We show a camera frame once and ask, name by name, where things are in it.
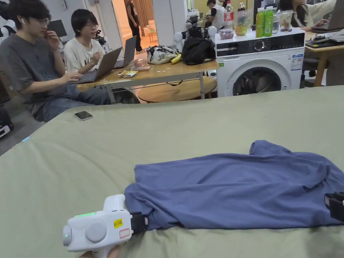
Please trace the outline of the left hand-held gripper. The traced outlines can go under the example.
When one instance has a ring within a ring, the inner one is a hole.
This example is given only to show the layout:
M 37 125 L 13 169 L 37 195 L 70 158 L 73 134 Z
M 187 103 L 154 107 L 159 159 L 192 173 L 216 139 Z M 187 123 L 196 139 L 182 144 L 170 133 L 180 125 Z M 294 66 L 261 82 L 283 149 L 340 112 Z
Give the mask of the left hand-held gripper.
M 123 194 L 109 196 L 103 210 L 76 215 L 63 227 L 63 245 L 68 252 L 109 253 L 133 234 L 148 229 L 148 215 L 124 208 Z

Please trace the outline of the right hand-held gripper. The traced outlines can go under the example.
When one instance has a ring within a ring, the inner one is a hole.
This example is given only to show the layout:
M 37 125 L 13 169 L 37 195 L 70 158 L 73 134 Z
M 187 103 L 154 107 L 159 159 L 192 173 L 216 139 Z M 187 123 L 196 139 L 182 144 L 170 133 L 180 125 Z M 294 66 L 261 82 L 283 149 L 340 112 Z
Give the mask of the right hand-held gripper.
M 344 192 L 326 193 L 324 203 L 331 218 L 344 222 Z

